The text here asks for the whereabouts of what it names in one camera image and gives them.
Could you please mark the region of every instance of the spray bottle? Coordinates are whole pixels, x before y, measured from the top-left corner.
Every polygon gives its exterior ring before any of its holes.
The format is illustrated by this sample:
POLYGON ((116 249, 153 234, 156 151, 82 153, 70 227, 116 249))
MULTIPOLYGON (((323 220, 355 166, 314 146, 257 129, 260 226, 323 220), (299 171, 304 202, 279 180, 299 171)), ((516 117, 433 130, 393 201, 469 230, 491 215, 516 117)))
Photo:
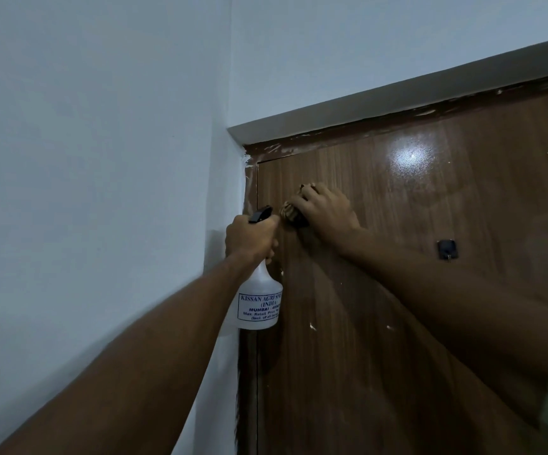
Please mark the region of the spray bottle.
MULTIPOLYGON (((265 206, 257 210, 248 222, 261 222, 271 213, 272 208, 265 206)), ((278 321, 281 298, 283 285, 270 276, 263 260, 240 286, 230 306, 228 319, 240 329, 267 329, 278 321)))

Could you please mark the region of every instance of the person's right arm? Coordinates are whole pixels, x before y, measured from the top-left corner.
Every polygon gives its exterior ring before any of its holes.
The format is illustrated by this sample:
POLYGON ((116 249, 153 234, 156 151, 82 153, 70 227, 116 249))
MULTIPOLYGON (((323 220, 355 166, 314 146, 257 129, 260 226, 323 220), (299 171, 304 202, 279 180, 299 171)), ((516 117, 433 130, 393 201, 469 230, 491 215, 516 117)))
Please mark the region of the person's right arm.
POLYGON ((348 199, 323 184, 291 200, 316 235, 390 290, 527 422, 548 387, 548 306, 363 229, 348 199))

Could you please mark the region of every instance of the black spray nozzle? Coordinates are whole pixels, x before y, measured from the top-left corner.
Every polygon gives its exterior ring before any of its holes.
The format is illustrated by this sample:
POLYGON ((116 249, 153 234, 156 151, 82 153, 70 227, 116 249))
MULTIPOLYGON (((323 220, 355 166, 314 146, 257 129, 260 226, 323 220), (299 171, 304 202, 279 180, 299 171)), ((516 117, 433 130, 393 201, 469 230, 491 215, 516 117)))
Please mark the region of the black spray nozzle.
POLYGON ((261 222, 272 215, 272 206, 265 206, 256 210, 251 217, 248 218, 249 223, 261 222))

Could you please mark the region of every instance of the door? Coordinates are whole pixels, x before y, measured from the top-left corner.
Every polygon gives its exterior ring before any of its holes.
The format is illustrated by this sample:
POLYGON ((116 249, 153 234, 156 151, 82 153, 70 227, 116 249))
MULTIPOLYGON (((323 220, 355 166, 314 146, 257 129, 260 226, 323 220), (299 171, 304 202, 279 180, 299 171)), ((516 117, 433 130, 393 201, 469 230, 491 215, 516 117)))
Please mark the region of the door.
MULTIPOLYGON (((548 94, 258 165, 258 206, 301 183, 361 224, 548 303, 548 94)), ((258 332, 258 454, 545 453, 397 299, 310 235, 281 231, 278 324, 258 332)))

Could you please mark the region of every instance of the person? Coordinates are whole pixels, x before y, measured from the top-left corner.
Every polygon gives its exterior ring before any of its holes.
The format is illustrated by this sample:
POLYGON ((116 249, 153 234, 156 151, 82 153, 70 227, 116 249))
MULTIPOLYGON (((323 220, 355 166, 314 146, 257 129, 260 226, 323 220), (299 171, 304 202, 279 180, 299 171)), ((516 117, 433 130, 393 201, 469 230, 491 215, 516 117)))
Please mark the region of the person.
MULTIPOLYGON (((291 203, 525 421, 548 436, 548 306, 390 244, 324 184, 291 203)), ((3 444, 0 455, 170 454, 240 284, 278 245, 277 216, 227 228, 226 259, 129 326, 3 444)))

